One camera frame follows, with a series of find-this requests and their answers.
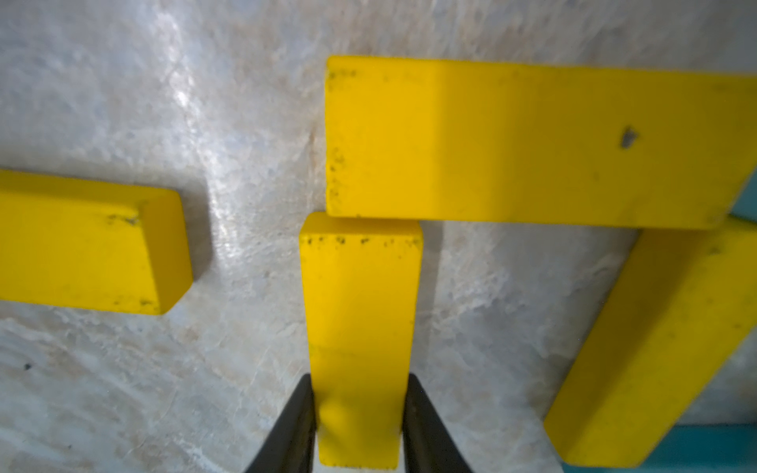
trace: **yellow wooden block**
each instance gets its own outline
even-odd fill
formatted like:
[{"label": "yellow wooden block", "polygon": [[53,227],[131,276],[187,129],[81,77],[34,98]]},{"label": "yellow wooden block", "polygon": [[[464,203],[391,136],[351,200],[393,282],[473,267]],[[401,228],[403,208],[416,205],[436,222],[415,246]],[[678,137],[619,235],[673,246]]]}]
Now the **yellow wooden block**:
[{"label": "yellow wooden block", "polygon": [[302,285],[324,465],[397,467],[422,250],[417,222],[305,220]]},{"label": "yellow wooden block", "polygon": [[159,315],[192,285],[175,191],[0,170],[0,299]]},{"label": "yellow wooden block", "polygon": [[333,57],[332,216],[680,229],[757,165],[757,77]]},{"label": "yellow wooden block", "polygon": [[757,225],[644,230],[544,421],[565,462],[639,465],[757,324]]}]

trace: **dark spot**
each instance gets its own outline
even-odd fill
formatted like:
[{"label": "dark spot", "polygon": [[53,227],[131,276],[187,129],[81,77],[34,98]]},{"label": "dark spot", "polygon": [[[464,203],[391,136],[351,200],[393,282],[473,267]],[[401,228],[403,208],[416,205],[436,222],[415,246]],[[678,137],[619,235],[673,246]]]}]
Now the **dark spot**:
[{"label": "dark spot", "polygon": [[623,131],[623,136],[620,138],[620,147],[629,149],[638,137],[639,133],[630,126],[627,126]]},{"label": "dark spot", "polygon": [[123,216],[123,215],[109,215],[107,216],[107,224],[113,225],[116,220],[120,220],[121,222],[126,222],[131,226],[135,226],[139,223],[139,215],[136,216]]}]

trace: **yellow block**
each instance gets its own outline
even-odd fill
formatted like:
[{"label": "yellow block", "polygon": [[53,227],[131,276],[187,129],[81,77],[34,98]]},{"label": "yellow block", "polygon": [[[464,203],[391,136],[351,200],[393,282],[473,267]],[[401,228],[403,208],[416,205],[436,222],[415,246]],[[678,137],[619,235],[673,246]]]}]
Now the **yellow block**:
[{"label": "yellow block", "polygon": [[192,285],[170,190],[0,170],[0,299],[159,315]]},{"label": "yellow block", "polygon": [[757,225],[645,230],[544,421],[571,465],[639,465],[757,324]]},{"label": "yellow block", "polygon": [[332,216],[680,229],[757,165],[757,77],[333,57]]},{"label": "yellow block", "polygon": [[302,285],[324,465],[397,467],[422,250],[417,222],[305,220]]}]

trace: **marble surface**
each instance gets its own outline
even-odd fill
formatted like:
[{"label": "marble surface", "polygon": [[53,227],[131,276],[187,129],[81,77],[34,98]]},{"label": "marble surface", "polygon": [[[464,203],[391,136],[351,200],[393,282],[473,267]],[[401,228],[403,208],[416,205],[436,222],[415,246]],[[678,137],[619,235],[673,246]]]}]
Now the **marble surface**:
[{"label": "marble surface", "polygon": [[[754,73],[755,22],[750,0],[0,0],[0,167],[179,190],[195,271],[158,318],[0,302],[0,471],[251,461],[308,371],[330,54]],[[540,422],[637,233],[423,225],[413,371],[478,473],[557,473]],[[681,421],[757,421],[756,334]]]}]

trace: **teal surface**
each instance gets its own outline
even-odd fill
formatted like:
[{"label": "teal surface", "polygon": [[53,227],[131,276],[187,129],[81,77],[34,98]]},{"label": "teal surface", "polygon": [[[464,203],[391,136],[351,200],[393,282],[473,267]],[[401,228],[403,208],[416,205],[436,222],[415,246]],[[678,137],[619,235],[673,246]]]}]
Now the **teal surface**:
[{"label": "teal surface", "polygon": [[639,468],[583,468],[565,473],[757,473],[757,425],[673,427]]},{"label": "teal surface", "polygon": [[731,215],[757,222],[757,171],[752,174],[749,184],[736,201]]}]

